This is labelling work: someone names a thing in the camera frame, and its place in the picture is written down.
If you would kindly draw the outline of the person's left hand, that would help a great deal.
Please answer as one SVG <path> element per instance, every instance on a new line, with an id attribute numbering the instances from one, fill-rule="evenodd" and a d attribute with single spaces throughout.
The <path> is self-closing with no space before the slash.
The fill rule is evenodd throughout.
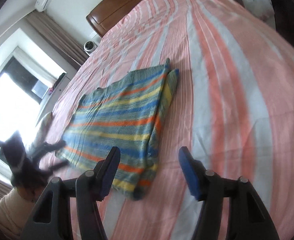
<path id="1" fill-rule="evenodd" d="M 44 185 L 16 186 L 18 194 L 26 201 L 35 203 L 45 189 Z"/>

